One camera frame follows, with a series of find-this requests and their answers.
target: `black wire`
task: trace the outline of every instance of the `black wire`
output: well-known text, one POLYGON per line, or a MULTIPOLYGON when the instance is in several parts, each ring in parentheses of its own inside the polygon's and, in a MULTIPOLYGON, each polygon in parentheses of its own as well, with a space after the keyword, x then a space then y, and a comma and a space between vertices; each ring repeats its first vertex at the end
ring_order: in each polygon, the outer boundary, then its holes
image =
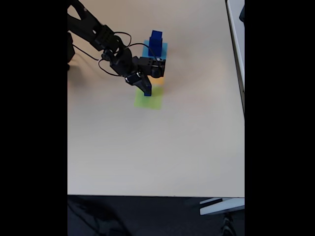
POLYGON ((103 71, 105 71, 105 72, 106 72, 107 74, 109 74, 109 75, 112 75, 112 76, 119 76, 119 77, 121 76, 121 77, 122 77, 122 75, 114 75, 114 74, 112 74, 112 73, 109 73, 109 72, 107 72, 106 70, 104 70, 102 67, 100 67, 100 69, 103 70, 103 71))
POLYGON ((84 52, 82 49, 78 48, 78 47, 77 47, 77 46, 75 46, 74 44, 73 44, 73 46, 74 46, 75 48, 79 49, 82 53, 84 53, 84 54, 88 55, 90 58, 92 58, 92 59, 94 59, 94 60, 98 60, 98 59, 96 59, 96 58, 92 57, 91 55, 87 54, 86 52, 84 52))
POLYGON ((68 204, 69 209, 72 211, 73 214, 75 214, 77 217, 79 217, 88 227, 90 227, 95 233, 97 233, 98 235, 100 235, 100 233, 92 226, 90 225, 81 215, 79 215, 78 213, 76 213, 72 207, 68 204))
POLYGON ((116 33, 126 34, 126 35, 128 35, 130 37, 130 42, 129 42, 128 46, 127 46, 127 47, 129 47, 129 45, 131 44, 131 35, 126 33, 126 32, 114 32, 114 34, 116 34, 116 33))
POLYGON ((126 47, 125 49, 130 48, 131 46, 134 46, 134 45, 143 45, 143 46, 146 46, 146 47, 151 51, 151 53, 152 53, 152 55, 154 56, 154 58, 157 60, 158 68, 160 69, 160 72, 162 73, 162 69, 161 69, 161 66, 160 66, 160 62, 159 62, 159 60, 157 59, 157 57, 155 56, 155 54, 153 53, 153 51, 151 50, 151 48, 150 48, 148 45, 144 44, 144 43, 133 43, 133 44, 129 45, 128 47, 126 47))

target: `light blue block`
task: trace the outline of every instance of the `light blue block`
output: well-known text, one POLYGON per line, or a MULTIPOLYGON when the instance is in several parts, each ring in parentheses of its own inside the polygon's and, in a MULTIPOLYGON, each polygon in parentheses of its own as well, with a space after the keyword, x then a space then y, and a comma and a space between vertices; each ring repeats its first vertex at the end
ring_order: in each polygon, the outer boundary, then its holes
MULTIPOLYGON (((149 41, 148 40, 144 40, 143 43, 145 45, 149 45, 149 41)), ((162 54, 161 54, 160 58, 163 59, 163 60, 166 60, 166 54, 167 54, 167 43, 163 43, 163 45, 162 45, 162 54)), ((149 56, 149 49, 146 46, 143 46, 142 57, 143 58, 154 58, 153 56, 149 56)))

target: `green block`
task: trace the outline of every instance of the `green block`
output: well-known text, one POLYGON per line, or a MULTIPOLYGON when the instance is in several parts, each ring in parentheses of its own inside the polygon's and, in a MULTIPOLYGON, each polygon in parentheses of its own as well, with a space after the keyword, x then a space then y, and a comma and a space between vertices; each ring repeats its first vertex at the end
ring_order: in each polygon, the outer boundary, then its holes
POLYGON ((162 106, 163 87, 152 87, 151 97, 144 95, 139 88, 136 89, 136 97, 134 98, 135 107, 143 107, 152 110, 160 110, 162 106))

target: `yellow block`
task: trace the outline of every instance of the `yellow block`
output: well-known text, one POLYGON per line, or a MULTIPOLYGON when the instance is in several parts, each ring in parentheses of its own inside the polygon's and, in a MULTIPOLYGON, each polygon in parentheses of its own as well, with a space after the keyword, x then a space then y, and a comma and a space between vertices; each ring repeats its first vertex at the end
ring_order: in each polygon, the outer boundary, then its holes
POLYGON ((164 84, 164 77, 153 78, 152 76, 148 76, 152 85, 163 85, 164 84))

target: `robotic arm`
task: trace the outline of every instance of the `robotic arm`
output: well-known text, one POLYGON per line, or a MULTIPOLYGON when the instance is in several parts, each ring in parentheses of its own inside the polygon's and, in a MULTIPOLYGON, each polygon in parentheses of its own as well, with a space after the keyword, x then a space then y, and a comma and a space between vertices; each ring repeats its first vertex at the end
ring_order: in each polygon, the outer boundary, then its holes
MULTIPOLYGON (((164 76, 165 60, 132 57, 130 49, 107 26, 102 25, 79 0, 67 0, 67 7, 73 6, 80 16, 78 20, 68 14, 67 29, 88 41, 96 50, 103 53, 103 60, 110 62, 110 67, 125 81, 140 88, 146 95, 151 95, 152 86, 148 75, 153 78, 164 76)), ((68 62, 74 56, 72 37, 68 32, 68 62)))

